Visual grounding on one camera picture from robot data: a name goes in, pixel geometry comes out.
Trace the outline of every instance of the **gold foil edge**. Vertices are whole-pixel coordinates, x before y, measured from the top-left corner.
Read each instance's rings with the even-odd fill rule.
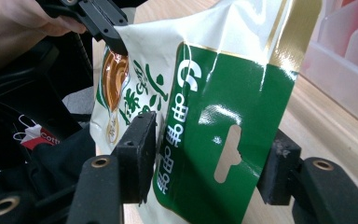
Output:
[[[321,0],[293,0],[284,16],[270,64],[299,72],[321,8]]]
[[[287,4],[287,0],[282,0],[281,6],[279,7],[277,16],[275,18],[275,22],[272,25],[271,33],[269,33],[266,47],[264,48],[264,52],[265,52],[266,55],[269,55],[269,50],[271,48],[272,41],[273,41],[273,39],[274,39],[274,37],[275,37],[275,35],[277,33],[278,27],[280,26],[281,19],[282,19],[282,14],[284,12],[286,4]]]

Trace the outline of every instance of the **finger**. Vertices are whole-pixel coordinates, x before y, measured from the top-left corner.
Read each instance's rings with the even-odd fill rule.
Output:
[[[51,23],[48,23],[48,24],[38,28],[37,30],[44,35],[50,35],[50,36],[62,36],[62,35],[65,35],[71,31],[71,30],[66,29],[62,26],[57,26],[57,25],[54,25]]]
[[[64,17],[64,16],[60,16],[58,18],[51,18],[49,16],[46,17],[46,20],[52,24],[55,25],[57,27],[61,27],[61,28],[65,28],[67,30],[73,31],[75,33],[79,33],[79,34],[83,34],[84,32],[86,32],[86,27],[76,21],[75,19],[69,18],[69,17]]]
[[[86,26],[72,18],[65,16],[60,16],[60,18],[63,20],[63,26],[73,32],[83,34],[87,31]]]

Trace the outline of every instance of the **red tag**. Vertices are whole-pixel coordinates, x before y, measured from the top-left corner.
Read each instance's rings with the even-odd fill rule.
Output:
[[[52,145],[48,140],[46,140],[42,137],[37,137],[37,138],[31,139],[31,140],[28,140],[26,142],[23,142],[21,144],[31,150],[34,150],[34,147],[36,147],[36,145],[41,144],[41,143],[47,143],[47,144]]]
[[[40,137],[45,139],[46,141],[50,142],[52,145],[57,145],[60,143],[60,140],[58,140],[54,135],[48,132],[48,130],[42,128],[40,130]]]

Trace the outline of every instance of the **green label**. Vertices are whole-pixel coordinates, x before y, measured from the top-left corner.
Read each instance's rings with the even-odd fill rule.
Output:
[[[181,44],[153,187],[191,223],[241,223],[296,73]]]

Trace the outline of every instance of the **black clamp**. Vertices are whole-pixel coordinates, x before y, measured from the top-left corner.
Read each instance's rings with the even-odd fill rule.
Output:
[[[300,159],[301,148],[277,132],[257,188],[265,203],[289,205],[296,224],[358,223],[358,188],[345,171],[322,158]]]
[[[52,18],[67,16],[83,23],[97,40],[109,48],[128,55],[123,40],[114,26],[126,26],[126,14],[111,0],[36,0]]]
[[[156,113],[134,118],[111,155],[86,161],[67,224],[123,223],[124,203],[146,203],[156,158]]]

